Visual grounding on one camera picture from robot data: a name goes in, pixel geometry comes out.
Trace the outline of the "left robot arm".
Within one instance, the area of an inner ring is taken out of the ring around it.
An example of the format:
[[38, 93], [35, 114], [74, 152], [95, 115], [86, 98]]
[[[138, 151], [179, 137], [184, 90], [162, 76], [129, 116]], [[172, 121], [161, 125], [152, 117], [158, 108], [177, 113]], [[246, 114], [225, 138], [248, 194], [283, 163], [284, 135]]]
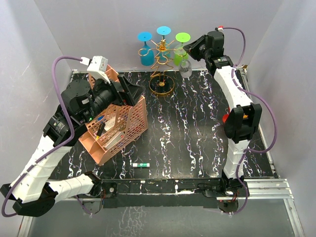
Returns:
[[1, 186], [5, 197], [2, 215], [39, 217], [61, 200], [81, 194], [100, 195], [102, 181], [92, 171], [61, 181], [48, 179], [64, 154], [87, 132], [87, 123], [110, 105], [135, 106], [143, 92], [143, 86], [130, 83], [123, 74], [117, 81], [98, 78], [94, 86], [86, 79], [70, 82], [57, 94], [60, 104], [28, 164], [15, 181]]

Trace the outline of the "green wine glass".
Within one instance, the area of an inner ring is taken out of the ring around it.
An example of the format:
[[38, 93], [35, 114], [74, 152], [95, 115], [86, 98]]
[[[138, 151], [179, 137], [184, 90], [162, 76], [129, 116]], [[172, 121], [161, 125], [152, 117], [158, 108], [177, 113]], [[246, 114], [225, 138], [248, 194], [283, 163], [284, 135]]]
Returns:
[[174, 59], [173, 62], [176, 66], [179, 66], [182, 60], [188, 59], [188, 54], [183, 49], [184, 43], [187, 43], [191, 36], [188, 33], [181, 32], [175, 36], [176, 41], [179, 42], [177, 46], [174, 47]]

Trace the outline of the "clear wine glass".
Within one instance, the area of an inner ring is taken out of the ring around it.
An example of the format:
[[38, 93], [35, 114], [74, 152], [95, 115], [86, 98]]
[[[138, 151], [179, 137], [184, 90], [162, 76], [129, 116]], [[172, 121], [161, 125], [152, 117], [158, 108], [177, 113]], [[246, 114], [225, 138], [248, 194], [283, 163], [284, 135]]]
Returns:
[[182, 78], [189, 78], [192, 75], [192, 65], [189, 59], [182, 60], [178, 68]]

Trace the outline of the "red wine glass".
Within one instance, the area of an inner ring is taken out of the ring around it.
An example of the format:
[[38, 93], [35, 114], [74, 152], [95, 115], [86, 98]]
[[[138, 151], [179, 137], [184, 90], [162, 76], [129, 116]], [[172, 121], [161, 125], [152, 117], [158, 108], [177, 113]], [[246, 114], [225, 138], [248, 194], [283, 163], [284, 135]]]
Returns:
[[223, 117], [222, 117], [222, 121], [223, 121], [223, 123], [225, 123], [226, 122], [226, 120], [227, 120], [227, 118], [229, 117], [229, 114], [230, 114], [230, 107], [228, 107], [228, 110], [227, 110], [227, 112], [223, 115]]

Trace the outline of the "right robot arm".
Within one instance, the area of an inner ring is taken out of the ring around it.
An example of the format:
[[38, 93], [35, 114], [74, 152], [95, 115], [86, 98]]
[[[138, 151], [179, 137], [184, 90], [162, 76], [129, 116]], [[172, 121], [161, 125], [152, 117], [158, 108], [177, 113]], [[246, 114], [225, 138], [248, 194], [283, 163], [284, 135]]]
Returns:
[[235, 66], [230, 57], [224, 54], [224, 38], [223, 28], [218, 27], [184, 46], [184, 50], [193, 59], [205, 61], [206, 68], [221, 87], [228, 102], [230, 111], [223, 121], [228, 151], [220, 190], [224, 195], [231, 196], [242, 188], [244, 157], [254, 133], [258, 130], [262, 107], [253, 103], [242, 90]]

